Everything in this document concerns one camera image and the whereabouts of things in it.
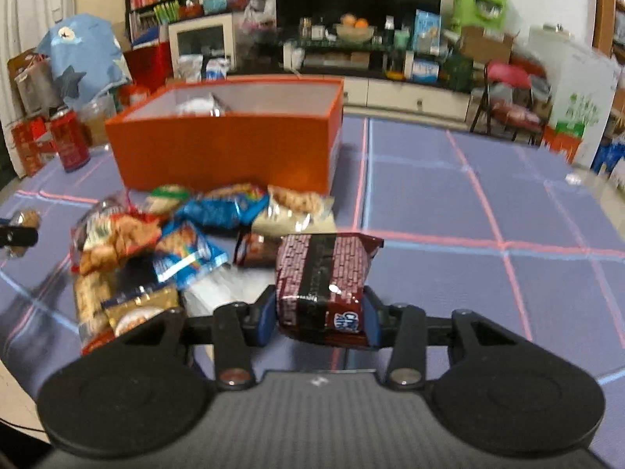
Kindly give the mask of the clear bag of nuts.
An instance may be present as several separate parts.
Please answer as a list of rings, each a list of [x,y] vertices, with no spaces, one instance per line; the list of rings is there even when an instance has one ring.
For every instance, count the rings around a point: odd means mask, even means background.
[[[37,245],[40,216],[34,209],[15,212],[0,221],[1,248],[9,258],[23,257]]]

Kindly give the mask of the blue cookie packet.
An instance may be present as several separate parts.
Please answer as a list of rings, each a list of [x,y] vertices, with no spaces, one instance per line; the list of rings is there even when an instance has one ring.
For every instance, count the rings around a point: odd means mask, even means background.
[[[205,229],[237,230],[250,227],[268,204],[265,188],[238,183],[189,199],[174,213],[174,220],[189,221]]]
[[[160,283],[173,283],[182,290],[227,261],[227,252],[214,245],[193,222],[172,220],[162,229],[153,267]]]

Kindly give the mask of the dark red cookie packet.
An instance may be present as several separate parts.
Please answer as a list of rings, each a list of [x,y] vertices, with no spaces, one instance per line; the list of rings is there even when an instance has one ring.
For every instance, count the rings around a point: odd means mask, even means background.
[[[377,303],[366,293],[366,278],[383,246],[362,233],[283,237],[275,264],[282,332],[318,345],[379,347]]]

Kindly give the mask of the peanut snack bag red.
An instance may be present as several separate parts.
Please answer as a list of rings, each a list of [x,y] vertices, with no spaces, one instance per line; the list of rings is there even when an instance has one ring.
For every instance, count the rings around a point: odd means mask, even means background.
[[[72,271],[110,271],[131,257],[152,252],[162,235],[161,218],[138,209],[122,192],[92,206],[70,231]]]

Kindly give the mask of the beige chocolate cookie packet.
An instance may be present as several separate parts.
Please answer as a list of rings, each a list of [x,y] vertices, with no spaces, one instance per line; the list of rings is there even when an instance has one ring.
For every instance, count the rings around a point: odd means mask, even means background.
[[[254,219],[251,232],[262,236],[336,233],[334,198],[268,186],[269,203]]]

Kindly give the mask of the clear rice cracker packet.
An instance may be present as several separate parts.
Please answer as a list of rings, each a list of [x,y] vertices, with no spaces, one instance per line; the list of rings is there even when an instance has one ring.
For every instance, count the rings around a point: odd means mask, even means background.
[[[219,116],[227,115],[231,109],[219,97],[208,93],[205,97],[194,97],[176,106],[177,115],[204,115]]]

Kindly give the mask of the purple plaid tablecloth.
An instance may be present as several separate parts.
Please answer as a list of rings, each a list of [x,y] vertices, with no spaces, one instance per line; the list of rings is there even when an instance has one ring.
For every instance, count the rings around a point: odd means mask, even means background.
[[[607,399],[594,450],[624,463],[624,242],[567,162],[543,148],[348,118],[336,224],[384,240],[369,282],[389,303],[466,308],[591,373]],[[112,153],[66,173],[52,161],[2,203],[34,209],[38,245],[1,265],[1,359],[35,395],[80,352],[70,231],[122,181]]]

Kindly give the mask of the clear plastic jar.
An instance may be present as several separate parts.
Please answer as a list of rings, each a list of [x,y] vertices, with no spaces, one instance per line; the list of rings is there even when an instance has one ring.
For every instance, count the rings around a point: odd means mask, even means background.
[[[84,127],[90,147],[104,146],[108,143],[106,121],[115,115],[116,102],[111,93],[103,94],[79,109],[77,117]]]

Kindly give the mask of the blue star fabric cover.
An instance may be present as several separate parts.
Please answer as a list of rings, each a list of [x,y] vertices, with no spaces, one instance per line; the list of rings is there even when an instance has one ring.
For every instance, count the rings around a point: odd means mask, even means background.
[[[40,40],[36,53],[48,58],[55,89],[75,111],[132,81],[111,23],[90,14],[59,21]]]

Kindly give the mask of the orange cardboard box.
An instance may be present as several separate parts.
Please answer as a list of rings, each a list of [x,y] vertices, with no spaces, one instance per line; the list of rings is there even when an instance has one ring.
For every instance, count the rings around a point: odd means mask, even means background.
[[[218,118],[175,112],[208,93],[231,111]],[[106,131],[123,183],[134,190],[253,183],[327,194],[342,122],[341,79],[252,75],[169,84],[109,119]]]

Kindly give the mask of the white tv stand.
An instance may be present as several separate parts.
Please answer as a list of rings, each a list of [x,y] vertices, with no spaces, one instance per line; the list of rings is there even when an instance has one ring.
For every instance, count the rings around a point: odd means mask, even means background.
[[[344,76],[343,106],[354,115],[404,120],[441,120],[463,125],[469,95],[412,82]]]

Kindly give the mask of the red folding chair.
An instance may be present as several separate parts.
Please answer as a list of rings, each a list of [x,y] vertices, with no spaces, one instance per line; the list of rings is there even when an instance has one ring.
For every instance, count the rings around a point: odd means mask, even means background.
[[[484,116],[487,136],[493,134],[497,123],[512,141],[523,132],[528,144],[537,146],[551,112],[551,85],[546,75],[534,75],[503,61],[490,61],[483,74],[484,87],[469,131],[475,132]]]

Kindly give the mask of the white small cabinet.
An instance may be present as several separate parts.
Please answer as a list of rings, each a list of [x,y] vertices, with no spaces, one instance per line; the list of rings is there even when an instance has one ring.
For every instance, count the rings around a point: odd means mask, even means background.
[[[167,27],[167,32],[174,72],[182,55],[226,58],[232,68],[236,66],[234,18],[230,13],[177,21]]]

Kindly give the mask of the brown cardboard box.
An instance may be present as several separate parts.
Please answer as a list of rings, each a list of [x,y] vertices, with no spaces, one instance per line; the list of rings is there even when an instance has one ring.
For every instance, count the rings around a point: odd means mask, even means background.
[[[515,37],[507,33],[466,25],[461,31],[460,52],[477,64],[500,61],[507,64]]]

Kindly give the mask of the fruit bowl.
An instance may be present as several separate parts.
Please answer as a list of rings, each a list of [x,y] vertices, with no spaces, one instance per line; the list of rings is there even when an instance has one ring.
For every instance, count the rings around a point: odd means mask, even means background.
[[[346,43],[368,43],[374,36],[375,28],[364,18],[344,14],[335,24],[337,37]]]

